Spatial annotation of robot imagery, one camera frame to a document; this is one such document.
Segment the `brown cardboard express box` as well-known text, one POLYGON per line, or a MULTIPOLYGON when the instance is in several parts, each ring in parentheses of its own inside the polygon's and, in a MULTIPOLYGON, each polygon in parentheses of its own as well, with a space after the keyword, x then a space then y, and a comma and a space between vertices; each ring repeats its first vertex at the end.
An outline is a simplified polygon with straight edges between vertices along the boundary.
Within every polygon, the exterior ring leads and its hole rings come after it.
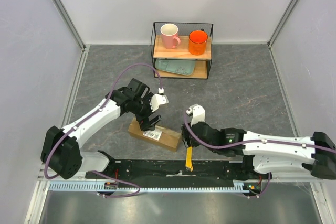
POLYGON ((166 150, 176 152, 178 150, 181 133, 159 125, 154 130, 141 131, 140 126, 134 118, 128 128, 129 134, 139 140, 159 146, 166 150))

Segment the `yellow utility knife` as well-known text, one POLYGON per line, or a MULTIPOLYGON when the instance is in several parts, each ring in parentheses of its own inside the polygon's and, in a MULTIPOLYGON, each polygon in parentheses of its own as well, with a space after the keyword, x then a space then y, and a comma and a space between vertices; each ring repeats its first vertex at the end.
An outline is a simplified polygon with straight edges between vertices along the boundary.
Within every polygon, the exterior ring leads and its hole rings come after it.
POLYGON ((193 148, 188 147, 186 149, 186 160, 185 160, 185 168, 192 172, 193 171, 193 164, 192 164, 192 154, 193 154, 193 148))

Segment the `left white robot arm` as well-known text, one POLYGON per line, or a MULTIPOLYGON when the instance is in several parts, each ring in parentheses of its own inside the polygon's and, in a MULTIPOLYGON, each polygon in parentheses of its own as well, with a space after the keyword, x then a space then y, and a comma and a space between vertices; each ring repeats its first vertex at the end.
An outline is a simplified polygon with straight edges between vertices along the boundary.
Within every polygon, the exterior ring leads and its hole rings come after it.
POLYGON ((114 159, 104 151, 82 151, 85 142, 106 124, 129 112, 134 114, 141 131, 153 130, 161 119, 155 112, 168 102, 163 88, 152 93, 146 84, 132 79, 126 87, 107 94, 95 108, 73 123, 62 128, 52 126, 46 133, 40 159, 45 169, 52 169, 55 175, 45 171, 45 178, 70 179, 78 172, 93 170, 103 178, 111 178, 115 173, 114 159))

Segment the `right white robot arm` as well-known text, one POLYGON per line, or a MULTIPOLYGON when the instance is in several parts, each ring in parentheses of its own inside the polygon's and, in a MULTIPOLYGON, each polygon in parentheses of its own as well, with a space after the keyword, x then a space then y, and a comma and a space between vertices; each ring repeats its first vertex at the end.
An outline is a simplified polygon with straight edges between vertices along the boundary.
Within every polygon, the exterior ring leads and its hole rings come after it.
POLYGON ((335 179, 335 144, 323 132, 308 137, 269 136, 243 129, 211 128, 205 122, 181 127, 186 147, 204 146, 226 157, 242 156, 229 178, 247 180, 271 173, 309 173, 319 179, 335 179))

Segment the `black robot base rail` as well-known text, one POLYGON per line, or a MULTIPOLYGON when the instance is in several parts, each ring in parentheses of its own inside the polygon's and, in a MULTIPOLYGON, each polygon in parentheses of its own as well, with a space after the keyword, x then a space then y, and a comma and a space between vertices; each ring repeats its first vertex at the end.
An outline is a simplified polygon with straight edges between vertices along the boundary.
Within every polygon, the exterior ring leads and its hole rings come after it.
POLYGON ((183 160, 121 159, 113 161, 102 173, 141 188, 232 187, 235 180, 272 179, 272 175, 259 174, 244 162, 199 160, 192 165, 193 170, 189 171, 183 160))

